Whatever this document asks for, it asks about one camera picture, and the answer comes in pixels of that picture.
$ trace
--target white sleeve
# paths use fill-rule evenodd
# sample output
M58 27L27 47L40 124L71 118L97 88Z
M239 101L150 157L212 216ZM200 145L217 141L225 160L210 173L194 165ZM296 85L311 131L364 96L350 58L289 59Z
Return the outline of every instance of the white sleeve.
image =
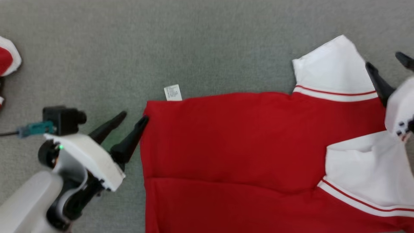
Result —
M414 177L404 143L382 131L328 146L318 184L369 214L414 217Z
M294 92L341 102L377 97L364 59L344 35L292 62L297 82Z

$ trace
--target red and white fabric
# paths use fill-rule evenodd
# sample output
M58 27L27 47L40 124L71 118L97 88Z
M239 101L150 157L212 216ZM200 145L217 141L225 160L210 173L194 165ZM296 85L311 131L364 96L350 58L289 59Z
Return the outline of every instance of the red and white fabric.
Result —
M19 55L14 44L0 36L0 77L7 76L16 71L22 63L22 58ZM0 97L0 106L4 99Z
M355 46L340 36L294 69L291 95L147 103L147 232L414 232L404 145Z

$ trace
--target white stripe trim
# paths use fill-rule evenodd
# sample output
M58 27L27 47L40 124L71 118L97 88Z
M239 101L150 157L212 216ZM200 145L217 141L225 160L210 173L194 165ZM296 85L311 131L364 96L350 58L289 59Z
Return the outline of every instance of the white stripe trim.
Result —
M10 67L3 74L0 74L0 77L3 77L16 71L17 68L22 63L22 58L20 57L19 52L17 51L17 48L14 46L13 42L1 36L0 36L0 47L9 51L9 53L12 55L12 58L13 58L13 61Z
M371 93L371 94L365 94L365 95L340 95L340 94L334 95L334 94L311 91L311 90L303 89L302 87L295 87L293 92L299 92L304 95L309 95L309 96L320 98L320 99L332 100L332 101L338 101L338 102L356 102L356 101L362 101L362 100L375 99L378 97L376 92Z
M318 187L320 187L321 189L323 189L325 192L329 193L333 197L335 197L335 198L337 198L337 199L347 203L348 205L350 205L354 208L357 208L361 211L364 211L366 213L369 213L369 214L372 214L372 215L375 215L375 216L380 216L380 217L392 217L392 216L414 217L414 206L402 206L402 205L379 206L379 205L376 205L374 203L371 203L369 201L366 201L364 199L361 199L361 198L349 193L348 191L344 190L343 188L337 186L334 182L328 180L326 176L323 179L326 180L327 182L329 182L331 185L333 185L336 189L340 190L341 192L345 193L346 195L348 195L352 198L349 198L349 197L343 195L339 191L332 188L330 185L326 184L323 180L319 182ZM403 208L403 209L412 209L413 211L404 211L404 210L381 211L381 210L374 209L370 206L373 206L375 208L382 209L382 210L391 210L391 209L401 209L401 208Z

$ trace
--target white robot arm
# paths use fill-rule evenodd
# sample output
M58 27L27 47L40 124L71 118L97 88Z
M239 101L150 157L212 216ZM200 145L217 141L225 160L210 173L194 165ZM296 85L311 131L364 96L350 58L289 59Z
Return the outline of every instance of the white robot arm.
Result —
M39 150L39 160L52 170L32 176L0 206L0 232L68 233L94 196L104 190L114 192L121 185L125 164L148 118L139 120L134 130L107 152L100 144L119 126L126 112L89 135L77 133L77 125L86 121L86 116L79 121L74 117L77 115L84 113L64 107L43 110L44 122L52 121L55 133L44 134L47 141Z
M414 72L414 59L401 52L397 52L395 57L405 68ZM386 129L392 135L407 141L414 132L414 76L395 89L379 75L378 69L371 63L366 64L366 69L381 102L387 108Z

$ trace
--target clothing tag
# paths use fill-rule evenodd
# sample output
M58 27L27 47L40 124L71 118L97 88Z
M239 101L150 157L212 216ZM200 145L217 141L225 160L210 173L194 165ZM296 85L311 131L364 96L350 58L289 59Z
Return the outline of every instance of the clothing tag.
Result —
M168 86L164 88L165 97L168 101L181 101L183 100L181 97L180 87L178 84Z

